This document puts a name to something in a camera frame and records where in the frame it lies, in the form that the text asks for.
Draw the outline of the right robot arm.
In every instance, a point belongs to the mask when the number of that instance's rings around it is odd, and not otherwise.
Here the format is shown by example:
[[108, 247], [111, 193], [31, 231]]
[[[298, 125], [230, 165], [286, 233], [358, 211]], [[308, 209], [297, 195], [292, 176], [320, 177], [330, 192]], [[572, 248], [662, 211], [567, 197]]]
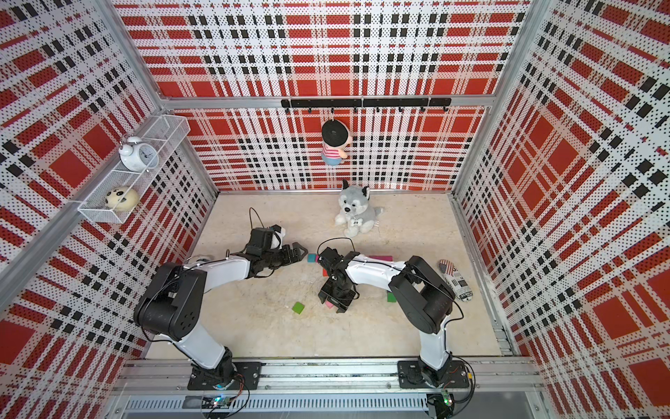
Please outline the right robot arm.
[[434, 388], [446, 384], [452, 363], [446, 328], [456, 296], [423, 258], [413, 256], [392, 263], [357, 251], [342, 256], [328, 247], [319, 254], [319, 264], [327, 273], [319, 300], [336, 307], [339, 314], [359, 298], [359, 285], [392, 293], [408, 321], [420, 332], [420, 376]]

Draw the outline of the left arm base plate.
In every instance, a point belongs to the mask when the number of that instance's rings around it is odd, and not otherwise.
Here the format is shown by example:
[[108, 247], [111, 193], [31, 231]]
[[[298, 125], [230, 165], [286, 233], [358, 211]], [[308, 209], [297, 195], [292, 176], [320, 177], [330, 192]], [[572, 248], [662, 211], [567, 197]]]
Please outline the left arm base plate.
[[192, 365], [187, 389], [191, 391], [210, 391], [235, 389], [240, 384], [249, 390], [256, 390], [261, 376], [263, 363], [253, 361], [225, 361], [223, 366], [205, 369]]

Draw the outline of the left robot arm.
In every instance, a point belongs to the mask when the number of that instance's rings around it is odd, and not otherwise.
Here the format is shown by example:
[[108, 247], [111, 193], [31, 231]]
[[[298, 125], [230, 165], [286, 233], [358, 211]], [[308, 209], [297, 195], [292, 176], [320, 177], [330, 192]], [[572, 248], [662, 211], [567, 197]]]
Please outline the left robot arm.
[[218, 343], [200, 322], [203, 297], [215, 288], [247, 279], [261, 279], [262, 272], [298, 263], [308, 250], [284, 242], [278, 225], [251, 230], [242, 251], [218, 260], [190, 265], [165, 263], [152, 277], [134, 309], [134, 323], [143, 331], [167, 341], [185, 354], [195, 373], [226, 384], [236, 375], [232, 352]]

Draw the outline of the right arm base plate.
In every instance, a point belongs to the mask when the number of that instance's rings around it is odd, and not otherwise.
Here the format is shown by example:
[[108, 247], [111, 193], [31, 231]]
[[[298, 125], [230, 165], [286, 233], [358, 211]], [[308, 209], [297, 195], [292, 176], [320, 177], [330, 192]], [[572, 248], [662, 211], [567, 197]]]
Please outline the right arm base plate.
[[402, 389], [467, 389], [469, 372], [463, 361], [447, 361], [438, 370], [429, 368], [420, 360], [397, 363], [399, 384]]

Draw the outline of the magenta rectangular block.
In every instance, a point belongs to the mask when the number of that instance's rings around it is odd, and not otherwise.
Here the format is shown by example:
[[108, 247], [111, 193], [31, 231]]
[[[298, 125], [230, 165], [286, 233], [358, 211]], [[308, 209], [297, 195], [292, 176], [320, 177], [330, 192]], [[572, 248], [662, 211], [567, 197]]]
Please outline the magenta rectangular block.
[[386, 262], [394, 262], [394, 258], [392, 256], [371, 255], [371, 256], [369, 256], [369, 258], [376, 259], [376, 260], [381, 260], [381, 261], [386, 261]]

